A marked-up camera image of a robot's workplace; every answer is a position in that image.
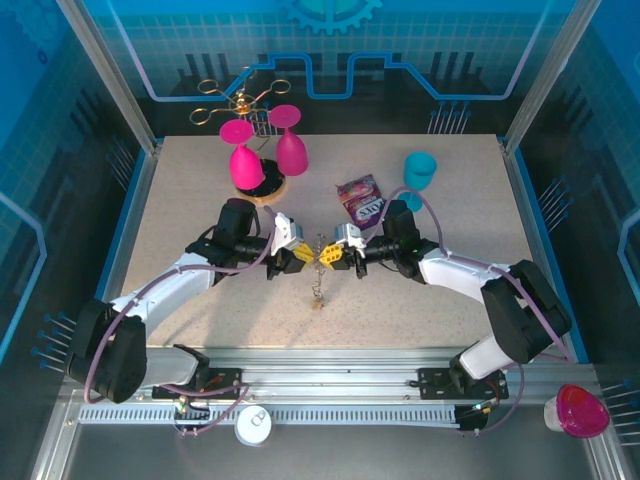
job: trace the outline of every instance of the pink wine glass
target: pink wine glass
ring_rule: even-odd
[[[220,137],[226,143],[236,145],[229,159],[231,181],[240,190],[252,190],[264,181],[260,157],[244,146],[253,137],[253,127],[240,118],[229,120],[220,128]]]
[[[300,121],[300,110],[293,105],[280,105],[269,112],[269,122],[284,128],[284,134],[276,146],[278,170],[291,177],[303,174],[309,168],[307,149],[295,133],[289,130]]]

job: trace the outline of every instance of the black mount plate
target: black mount plate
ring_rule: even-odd
[[[490,400],[496,396],[494,390],[500,400],[509,398],[507,380],[500,370],[473,385],[466,395],[452,385],[448,368],[419,368],[416,386],[420,389],[420,400]]]
[[[209,367],[209,379],[207,380],[209,387],[207,387],[207,390],[214,392],[220,388],[230,387],[236,380],[238,383],[242,382],[242,370],[239,368]],[[242,390],[242,388],[222,393],[220,395],[212,395],[211,398],[220,400],[237,400],[240,396],[240,390]],[[162,387],[153,387],[151,398],[154,400],[176,400],[180,398],[180,394],[170,392]]]

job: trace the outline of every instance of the snack bag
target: snack bag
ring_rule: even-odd
[[[373,175],[337,185],[338,195],[344,208],[361,230],[373,227],[380,219],[384,199]]]

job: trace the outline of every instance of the gear logo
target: gear logo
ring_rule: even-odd
[[[24,33],[40,49],[46,49],[60,31],[60,13],[55,0],[0,0],[0,13],[11,12]]]
[[[362,19],[370,20],[372,11],[381,7],[380,0],[281,0],[289,20],[297,20],[300,28],[311,27],[313,33],[336,30],[347,33],[349,27],[360,28]]]

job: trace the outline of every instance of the teal plastic cup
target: teal plastic cup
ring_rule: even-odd
[[[404,162],[404,184],[415,190],[424,190],[429,186],[438,169],[436,159],[425,152],[414,152]],[[413,193],[405,192],[398,197],[404,200],[412,212],[422,208],[422,200]]]

